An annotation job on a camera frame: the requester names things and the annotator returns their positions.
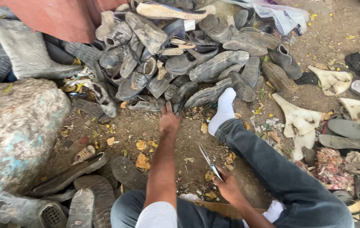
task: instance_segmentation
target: plastic bag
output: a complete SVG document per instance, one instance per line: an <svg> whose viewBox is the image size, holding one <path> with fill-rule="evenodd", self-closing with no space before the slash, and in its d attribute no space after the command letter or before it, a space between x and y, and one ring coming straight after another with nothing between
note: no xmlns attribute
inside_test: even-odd
<svg viewBox="0 0 360 228"><path fill-rule="evenodd" d="M309 20L308 12L303 9L272 5L264 0L221 0L225 3L238 4L243 8L254 8L257 15L261 18L273 17L275 26L283 35L287 35L293 28L299 25L299 33L304 33L307 29L306 22Z"/></svg>

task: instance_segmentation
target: red fabric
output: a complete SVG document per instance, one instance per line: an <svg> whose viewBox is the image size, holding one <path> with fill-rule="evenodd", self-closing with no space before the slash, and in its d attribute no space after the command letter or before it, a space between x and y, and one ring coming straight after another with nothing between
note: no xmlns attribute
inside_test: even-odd
<svg viewBox="0 0 360 228"><path fill-rule="evenodd" d="M0 0L30 28L69 42L91 43L101 12L127 0Z"/></svg>

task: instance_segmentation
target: white sock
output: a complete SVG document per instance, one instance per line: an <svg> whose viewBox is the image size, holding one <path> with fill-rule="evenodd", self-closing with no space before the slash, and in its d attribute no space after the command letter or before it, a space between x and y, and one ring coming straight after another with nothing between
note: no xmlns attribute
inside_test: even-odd
<svg viewBox="0 0 360 228"><path fill-rule="evenodd" d="M218 111L208 124L208 132L215 135L218 127L225 121L235 118L233 112L233 100L236 97L236 92L232 88L227 88L218 99Z"/></svg>

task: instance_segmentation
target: dark blue jeans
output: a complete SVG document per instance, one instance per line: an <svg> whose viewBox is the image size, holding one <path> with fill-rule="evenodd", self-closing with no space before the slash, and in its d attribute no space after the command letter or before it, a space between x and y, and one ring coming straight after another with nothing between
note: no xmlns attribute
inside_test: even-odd
<svg viewBox="0 0 360 228"><path fill-rule="evenodd" d="M245 160L271 195L286 206L273 224L278 228L353 228L347 206L315 178L277 153L242 122L231 119L216 131L215 137ZM113 228L133 228L145 202L141 191L119 197L111 210ZM241 220L224 218L185 200L177 200L179 228L240 228Z"/></svg>

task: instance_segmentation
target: hand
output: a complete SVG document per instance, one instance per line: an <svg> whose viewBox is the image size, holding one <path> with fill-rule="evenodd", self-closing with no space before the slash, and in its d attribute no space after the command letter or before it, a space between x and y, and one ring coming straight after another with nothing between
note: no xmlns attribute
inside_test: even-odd
<svg viewBox="0 0 360 228"><path fill-rule="evenodd" d="M159 127L161 132L177 132L180 126L180 120L178 119L177 115L173 114L170 101L167 101L166 106L162 107L161 112L159 113L159 117Z"/></svg>
<svg viewBox="0 0 360 228"><path fill-rule="evenodd" d="M223 180L219 179L217 176L214 176L212 181L216 186L218 186L221 195L233 206L239 202L245 201L246 199L240 191L239 185L236 182L236 178L224 168L218 166L216 166L216 168L221 173Z"/></svg>

